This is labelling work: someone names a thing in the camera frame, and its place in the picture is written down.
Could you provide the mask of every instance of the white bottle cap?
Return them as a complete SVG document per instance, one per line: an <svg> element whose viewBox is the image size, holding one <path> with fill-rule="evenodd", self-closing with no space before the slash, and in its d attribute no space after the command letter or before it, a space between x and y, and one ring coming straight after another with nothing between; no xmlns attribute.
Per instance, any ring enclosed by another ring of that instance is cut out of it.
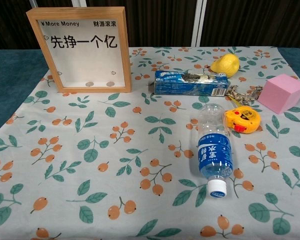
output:
<svg viewBox="0 0 300 240"><path fill-rule="evenodd" d="M208 181L208 193L214 198L223 198L227 195L227 183L221 179Z"/></svg>

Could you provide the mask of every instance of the dark curtain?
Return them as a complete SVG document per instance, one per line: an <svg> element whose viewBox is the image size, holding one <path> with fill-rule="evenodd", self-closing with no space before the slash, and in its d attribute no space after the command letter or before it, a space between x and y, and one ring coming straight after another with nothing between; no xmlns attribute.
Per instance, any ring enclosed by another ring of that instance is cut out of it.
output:
<svg viewBox="0 0 300 240"><path fill-rule="evenodd" d="M190 46L196 0L87 0L88 7L125 7L130 47Z"/></svg>
<svg viewBox="0 0 300 240"><path fill-rule="evenodd" d="M37 49L35 34L26 11L28 0L0 0L0 49Z"/></svg>
<svg viewBox="0 0 300 240"><path fill-rule="evenodd" d="M300 0L207 0L200 46L300 48Z"/></svg>
<svg viewBox="0 0 300 240"><path fill-rule="evenodd" d="M72 7L71 0L36 0L39 8Z"/></svg>

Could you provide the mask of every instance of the blue floor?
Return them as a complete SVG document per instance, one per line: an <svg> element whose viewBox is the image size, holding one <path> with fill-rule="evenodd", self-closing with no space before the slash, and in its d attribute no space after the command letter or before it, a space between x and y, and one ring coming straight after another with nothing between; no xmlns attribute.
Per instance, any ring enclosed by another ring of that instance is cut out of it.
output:
<svg viewBox="0 0 300 240"><path fill-rule="evenodd" d="M300 77L300 48L278 48ZM0 50L0 127L47 72L41 50Z"/></svg>

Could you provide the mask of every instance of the floral tablecloth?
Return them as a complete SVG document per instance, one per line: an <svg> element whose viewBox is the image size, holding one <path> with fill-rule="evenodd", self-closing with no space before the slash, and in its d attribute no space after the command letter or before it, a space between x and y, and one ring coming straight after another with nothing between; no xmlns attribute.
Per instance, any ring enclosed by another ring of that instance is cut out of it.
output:
<svg viewBox="0 0 300 240"><path fill-rule="evenodd" d="M298 78L275 47L130 48L131 93L59 93L48 72L0 129L0 239L300 239L300 101L232 132L227 196L198 170L199 109L225 97L153 95L155 70L208 73L226 53L249 92Z"/></svg>

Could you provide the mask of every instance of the plastic water bottle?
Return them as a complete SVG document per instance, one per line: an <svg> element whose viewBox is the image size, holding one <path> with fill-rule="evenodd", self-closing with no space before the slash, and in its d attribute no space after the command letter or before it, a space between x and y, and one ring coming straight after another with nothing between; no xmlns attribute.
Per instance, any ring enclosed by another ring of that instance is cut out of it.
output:
<svg viewBox="0 0 300 240"><path fill-rule="evenodd" d="M214 103L205 105L198 119L199 170L208 179L208 193L215 198L227 195L225 178L233 171L230 135L225 110Z"/></svg>

